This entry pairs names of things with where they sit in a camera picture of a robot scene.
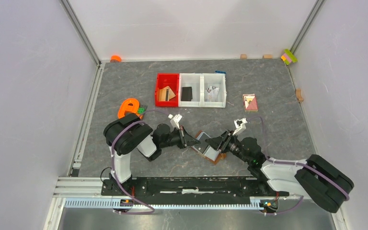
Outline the dark grey credit card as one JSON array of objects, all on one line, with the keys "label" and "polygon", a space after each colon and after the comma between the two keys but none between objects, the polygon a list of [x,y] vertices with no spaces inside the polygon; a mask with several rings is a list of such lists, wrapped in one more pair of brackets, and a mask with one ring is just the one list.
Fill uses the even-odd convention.
[{"label": "dark grey credit card", "polygon": [[197,145],[196,149],[201,153],[204,154],[207,149],[209,148],[209,144],[206,142],[209,139],[209,136],[203,135],[199,138],[200,143]]}]

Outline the brown leather card holder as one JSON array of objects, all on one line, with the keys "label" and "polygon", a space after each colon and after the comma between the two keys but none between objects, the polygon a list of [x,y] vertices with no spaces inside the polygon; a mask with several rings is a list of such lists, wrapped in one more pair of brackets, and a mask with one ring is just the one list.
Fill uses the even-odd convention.
[{"label": "brown leather card holder", "polygon": [[[196,135],[196,139],[199,140],[199,138],[203,135],[209,136],[205,131],[200,130],[197,135]],[[211,162],[212,164],[216,165],[219,161],[226,159],[227,154],[226,153],[219,153],[217,151],[215,151],[214,149],[212,149],[212,147],[209,146],[209,148],[207,149],[207,151],[204,154],[201,154],[197,149],[196,146],[191,147],[192,150],[194,150],[197,154],[199,154],[201,157],[203,157],[204,159],[208,160],[209,162]]]}]

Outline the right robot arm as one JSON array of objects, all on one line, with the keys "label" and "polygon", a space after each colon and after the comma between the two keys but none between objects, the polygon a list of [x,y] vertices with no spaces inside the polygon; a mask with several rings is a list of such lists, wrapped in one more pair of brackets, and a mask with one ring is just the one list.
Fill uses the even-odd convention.
[{"label": "right robot arm", "polygon": [[230,152],[247,163],[248,171],[258,181],[258,191],[269,196],[274,191],[309,197],[322,209],[335,213],[350,199],[354,182],[317,154],[302,160],[279,160],[267,156],[257,139],[238,140],[225,131],[206,143],[220,153]]}]

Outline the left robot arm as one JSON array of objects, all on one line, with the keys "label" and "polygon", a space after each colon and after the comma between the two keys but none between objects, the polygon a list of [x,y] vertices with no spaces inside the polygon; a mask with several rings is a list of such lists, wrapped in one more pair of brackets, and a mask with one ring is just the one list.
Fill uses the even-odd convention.
[{"label": "left robot arm", "polygon": [[111,152],[111,177],[115,180],[113,189],[119,195],[126,195],[131,190],[130,168],[131,152],[138,150],[148,161],[158,158],[162,149],[176,146],[179,149],[192,147],[200,143],[191,136],[179,122],[178,115],[168,115],[171,124],[161,123],[155,129],[135,113],[109,123],[103,135]]}]

